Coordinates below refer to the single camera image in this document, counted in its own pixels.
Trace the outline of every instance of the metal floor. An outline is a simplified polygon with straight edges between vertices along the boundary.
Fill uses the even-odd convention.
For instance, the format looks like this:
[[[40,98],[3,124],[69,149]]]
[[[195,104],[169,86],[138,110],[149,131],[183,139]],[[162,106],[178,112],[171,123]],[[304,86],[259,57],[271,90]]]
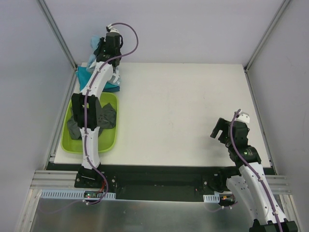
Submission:
[[[38,208],[54,211],[72,200],[40,199]],[[37,209],[32,232],[247,232],[252,226],[240,205],[212,213],[211,203],[102,201],[77,202],[55,214]]]

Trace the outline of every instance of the white connector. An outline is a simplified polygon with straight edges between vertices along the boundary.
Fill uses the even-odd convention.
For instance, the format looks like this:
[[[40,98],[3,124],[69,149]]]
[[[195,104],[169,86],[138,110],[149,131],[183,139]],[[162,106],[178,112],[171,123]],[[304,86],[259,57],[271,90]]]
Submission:
[[[109,24],[107,26],[107,28],[108,28],[108,30],[110,30],[109,32],[116,32],[116,33],[120,34],[119,31],[116,28],[112,27],[112,24]]]
[[[236,121],[250,123],[249,114],[246,112],[240,111],[238,118],[236,118]]]

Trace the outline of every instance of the black motor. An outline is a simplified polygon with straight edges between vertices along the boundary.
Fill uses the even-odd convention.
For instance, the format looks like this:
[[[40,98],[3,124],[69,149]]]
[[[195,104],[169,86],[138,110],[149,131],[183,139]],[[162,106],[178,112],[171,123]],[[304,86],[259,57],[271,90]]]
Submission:
[[[97,62],[107,61],[110,58],[120,56],[120,48],[123,46],[123,38],[116,31],[109,31],[106,33],[106,37],[101,37],[98,44],[98,48],[94,51],[94,55],[97,57]],[[109,62],[113,69],[119,65],[121,58],[113,59]]]

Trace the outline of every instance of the cable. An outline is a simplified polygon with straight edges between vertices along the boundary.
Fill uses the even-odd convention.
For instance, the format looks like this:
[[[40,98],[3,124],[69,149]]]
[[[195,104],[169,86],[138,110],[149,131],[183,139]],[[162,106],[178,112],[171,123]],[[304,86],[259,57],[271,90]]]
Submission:
[[[100,190],[98,191],[98,193],[102,193],[103,190],[105,188],[105,181],[103,181],[102,187],[100,188]]]
[[[115,26],[115,25],[124,25],[124,26],[129,27],[129,28],[134,32],[134,34],[135,34],[135,37],[136,37],[136,46],[135,46],[135,48],[134,48],[132,51],[130,51],[130,52],[126,53],[126,54],[119,55],[119,56],[116,56],[116,57],[112,57],[112,58],[108,59],[107,61],[105,61],[105,62],[99,67],[98,71],[96,71],[96,73],[95,73],[93,79],[92,79],[91,82],[90,82],[89,89],[87,90],[87,92],[86,92],[86,94],[85,94],[85,99],[84,99],[84,131],[85,131],[84,148],[85,148],[85,155],[86,155],[87,161],[88,161],[88,163],[90,164],[90,166],[91,166],[100,176],[102,176],[102,178],[104,179],[104,181],[105,181],[105,183],[106,183],[106,191],[105,191],[105,193],[104,193],[97,201],[95,201],[95,202],[87,202],[87,203],[89,203],[89,204],[97,204],[97,203],[99,203],[99,202],[105,197],[105,195],[106,195],[107,192],[108,192],[108,183],[107,183],[107,180],[106,180],[105,176],[104,176],[104,175],[91,163],[91,161],[90,161],[90,159],[89,159],[89,156],[88,156],[88,153],[87,153],[87,146],[86,146],[86,144],[87,144],[87,143],[86,143],[86,141],[87,141],[87,135],[88,135],[88,132],[87,132],[87,98],[88,98],[89,92],[90,92],[90,90],[91,90],[91,87],[92,87],[92,85],[93,85],[95,79],[97,78],[98,74],[101,72],[101,69],[102,69],[106,64],[108,64],[108,62],[110,62],[110,61],[112,61],[112,60],[114,60],[114,59],[126,57],[126,56],[132,54],[133,52],[136,51],[137,47],[139,46],[139,37],[138,37],[138,35],[137,35],[137,33],[136,33],[136,31],[134,30],[133,27],[131,27],[129,24],[126,24],[126,23],[113,23],[113,24],[111,24],[111,26]]]
[[[271,205],[271,208],[273,210],[273,214],[276,218],[276,221],[277,221],[277,224],[278,224],[278,227],[279,227],[279,231],[280,232],[283,232],[283,229],[282,229],[282,226],[281,226],[281,223],[280,223],[280,220],[279,220],[279,217],[278,217],[278,214],[276,213],[276,207],[275,207],[275,204],[271,198],[271,195],[267,189],[267,186],[266,184],[264,183],[263,179],[261,178],[260,174],[244,159],[244,157],[241,156],[241,154],[239,153],[239,151],[237,150],[236,148],[236,145],[235,145],[235,142],[234,142],[234,138],[233,138],[233,125],[234,125],[234,122],[236,120],[236,117],[237,115],[241,112],[241,109],[237,110],[237,112],[235,112],[234,114],[234,117],[231,121],[231,126],[230,126],[230,138],[231,138],[231,143],[233,145],[233,148],[236,152],[236,154],[238,155],[238,157],[241,159],[241,161],[248,167],[250,168],[250,170],[256,175],[257,179],[261,182],[261,185],[263,186],[264,190],[265,190],[265,193],[267,195],[267,198],[270,202],[270,205]]]
[[[41,211],[42,213],[44,213],[44,214],[55,214],[55,213],[60,212],[60,211],[63,210],[63,209],[68,208],[69,206],[71,206],[71,205],[73,205],[73,204],[75,204],[75,203],[77,203],[77,202],[83,202],[83,201],[82,201],[82,200],[73,201],[73,202],[67,204],[66,206],[64,206],[64,207],[62,207],[62,208],[60,208],[60,209],[57,209],[57,210],[55,210],[55,211],[52,211],[52,212],[46,212],[46,211],[42,210],[42,208],[41,208],[41,204],[42,204],[42,203],[39,203],[39,204],[38,204],[38,210],[40,210],[40,211]]]

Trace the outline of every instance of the blue towel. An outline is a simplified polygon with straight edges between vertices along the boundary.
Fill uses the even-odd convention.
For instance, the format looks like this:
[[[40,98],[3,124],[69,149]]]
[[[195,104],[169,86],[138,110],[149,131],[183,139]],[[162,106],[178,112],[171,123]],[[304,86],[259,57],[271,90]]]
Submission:
[[[97,35],[91,36],[90,46],[93,52],[98,48],[99,42],[100,42],[99,36]],[[89,67],[95,60],[96,60],[96,56],[94,54],[91,54],[89,57],[88,63],[87,63],[87,71],[90,71],[91,73],[93,73],[93,70],[95,69],[95,67],[92,67],[91,69]]]
[[[90,80],[91,73],[86,70],[86,67],[77,67],[76,76],[80,85],[79,90],[82,90]],[[108,92],[113,93],[118,92],[120,90],[120,87],[107,82],[103,92],[105,92],[105,90],[107,89],[109,89]]]

